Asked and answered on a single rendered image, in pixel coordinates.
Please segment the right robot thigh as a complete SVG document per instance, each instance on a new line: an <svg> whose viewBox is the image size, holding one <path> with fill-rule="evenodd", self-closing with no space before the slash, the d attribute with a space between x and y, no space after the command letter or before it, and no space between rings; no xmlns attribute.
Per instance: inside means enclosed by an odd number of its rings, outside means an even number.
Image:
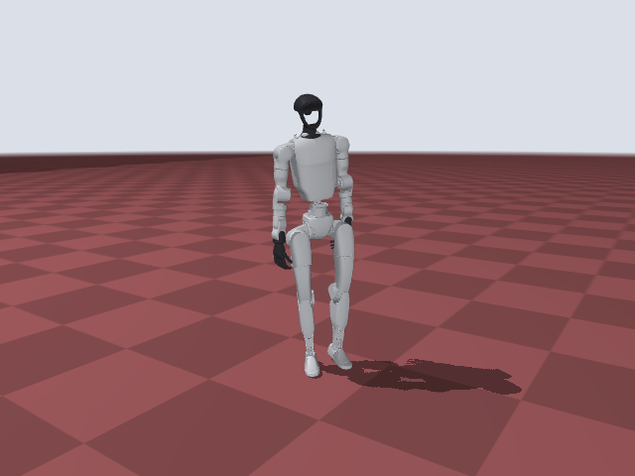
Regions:
<svg viewBox="0 0 635 476"><path fill-rule="evenodd" d="M308 232L308 225L302 224L290 230L286 235L286 242L291 248L298 301L308 300L311 306L315 304L314 290L311 286L312 247Z"/></svg>

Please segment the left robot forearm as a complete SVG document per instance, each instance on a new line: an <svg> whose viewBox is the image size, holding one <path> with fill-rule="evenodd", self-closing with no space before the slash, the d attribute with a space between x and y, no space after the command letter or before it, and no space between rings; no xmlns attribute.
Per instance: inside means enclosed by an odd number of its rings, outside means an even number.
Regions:
<svg viewBox="0 0 635 476"><path fill-rule="evenodd" d="M344 222L346 217L351 217L353 221L352 188L340 190L338 192L338 196L340 199L340 211L341 211L340 219L342 220L342 222Z"/></svg>

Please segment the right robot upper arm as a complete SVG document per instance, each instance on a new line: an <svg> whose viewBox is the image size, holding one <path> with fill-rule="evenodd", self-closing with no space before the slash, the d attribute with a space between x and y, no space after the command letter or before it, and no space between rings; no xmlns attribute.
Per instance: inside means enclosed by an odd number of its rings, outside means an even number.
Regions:
<svg viewBox="0 0 635 476"><path fill-rule="evenodd" d="M274 180L275 188L278 189L278 201L287 202L291 199L291 189L287 187L289 165L288 162L294 155L294 143L286 143L275 148L274 158Z"/></svg>

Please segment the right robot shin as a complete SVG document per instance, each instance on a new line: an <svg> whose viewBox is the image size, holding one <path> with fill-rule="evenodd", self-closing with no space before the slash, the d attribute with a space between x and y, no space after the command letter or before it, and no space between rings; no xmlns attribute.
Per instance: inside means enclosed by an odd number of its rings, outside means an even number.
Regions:
<svg viewBox="0 0 635 476"><path fill-rule="evenodd" d="M298 296L297 296L298 297ZM299 318L302 334L305 337L307 356L311 351L315 356L314 351L314 333L315 333L315 320L313 307L308 300L302 300L301 304L298 301Z"/></svg>

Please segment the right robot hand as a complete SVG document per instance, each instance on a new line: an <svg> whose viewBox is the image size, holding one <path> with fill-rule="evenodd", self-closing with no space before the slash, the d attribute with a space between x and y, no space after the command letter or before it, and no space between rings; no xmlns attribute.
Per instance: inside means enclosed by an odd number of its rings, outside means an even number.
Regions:
<svg viewBox="0 0 635 476"><path fill-rule="evenodd" d="M286 250L285 250L285 247L284 247L284 243L285 242L286 242L286 234L285 234L284 231L281 231L279 233L279 240L273 239L273 243L275 243L275 246L274 246L274 249L273 249L274 262L279 267L281 267L281 268L283 268L285 270L287 270L287 269L290 270L290 269L292 269L292 267L288 267L287 266L285 258L291 264L293 264L293 261L286 254Z"/></svg>

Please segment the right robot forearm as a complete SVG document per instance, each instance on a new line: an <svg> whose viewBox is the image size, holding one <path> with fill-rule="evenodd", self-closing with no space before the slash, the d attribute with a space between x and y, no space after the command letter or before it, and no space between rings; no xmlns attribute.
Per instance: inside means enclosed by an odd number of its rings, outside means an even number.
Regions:
<svg viewBox="0 0 635 476"><path fill-rule="evenodd" d="M284 231L286 234L286 210L287 204L278 202L278 189L274 189L273 194L273 231L272 238L279 240L279 233Z"/></svg>

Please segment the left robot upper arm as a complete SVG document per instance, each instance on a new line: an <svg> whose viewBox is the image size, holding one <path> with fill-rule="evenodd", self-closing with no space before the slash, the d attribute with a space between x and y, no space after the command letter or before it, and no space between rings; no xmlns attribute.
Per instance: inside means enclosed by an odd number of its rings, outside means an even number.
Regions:
<svg viewBox="0 0 635 476"><path fill-rule="evenodd" d="M352 177L347 173L349 160L349 142L343 136L332 136L336 143L336 187L338 189L352 188Z"/></svg>

